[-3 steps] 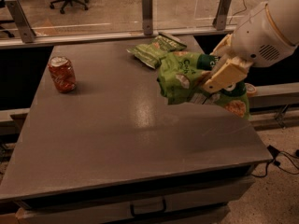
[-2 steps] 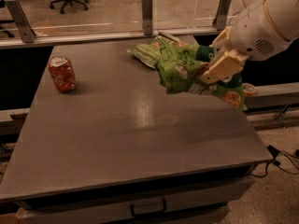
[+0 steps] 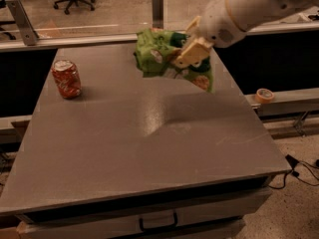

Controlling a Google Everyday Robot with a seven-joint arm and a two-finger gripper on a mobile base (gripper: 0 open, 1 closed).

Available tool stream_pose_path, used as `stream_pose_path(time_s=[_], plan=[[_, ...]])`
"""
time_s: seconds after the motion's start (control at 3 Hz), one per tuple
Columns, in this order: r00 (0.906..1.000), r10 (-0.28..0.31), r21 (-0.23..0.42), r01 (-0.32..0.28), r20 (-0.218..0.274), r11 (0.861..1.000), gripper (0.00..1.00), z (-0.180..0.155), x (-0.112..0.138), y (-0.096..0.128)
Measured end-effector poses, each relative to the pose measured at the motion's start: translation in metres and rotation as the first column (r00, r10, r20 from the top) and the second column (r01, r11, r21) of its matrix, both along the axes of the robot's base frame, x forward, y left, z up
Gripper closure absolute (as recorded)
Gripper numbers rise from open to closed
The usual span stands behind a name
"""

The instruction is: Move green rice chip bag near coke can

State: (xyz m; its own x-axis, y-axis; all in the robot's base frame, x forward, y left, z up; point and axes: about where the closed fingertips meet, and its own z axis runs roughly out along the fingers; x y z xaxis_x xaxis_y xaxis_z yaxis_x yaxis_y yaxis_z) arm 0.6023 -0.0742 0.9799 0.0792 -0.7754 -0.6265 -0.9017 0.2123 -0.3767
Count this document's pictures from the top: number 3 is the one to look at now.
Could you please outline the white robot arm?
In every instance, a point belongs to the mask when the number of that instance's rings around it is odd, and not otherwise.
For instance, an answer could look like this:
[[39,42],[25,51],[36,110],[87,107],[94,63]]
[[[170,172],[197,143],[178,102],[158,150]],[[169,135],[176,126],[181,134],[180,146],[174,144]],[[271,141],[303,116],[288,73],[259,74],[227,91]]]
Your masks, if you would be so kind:
[[248,31],[318,5],[319,0],[211,0],[185,30],[189,36],[172,61],[181,69],[206,59],[210,49],[228,48]]

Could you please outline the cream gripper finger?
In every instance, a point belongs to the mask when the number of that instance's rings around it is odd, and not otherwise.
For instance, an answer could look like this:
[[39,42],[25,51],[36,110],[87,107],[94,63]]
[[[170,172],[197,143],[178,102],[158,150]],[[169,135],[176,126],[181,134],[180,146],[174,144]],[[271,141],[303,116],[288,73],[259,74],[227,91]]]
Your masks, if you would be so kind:
[[182,52],[172,63],[176,67],[184,69],[188,66],[195,66],[199,64],[201,60],[202,56],[198,52],[187,51]]

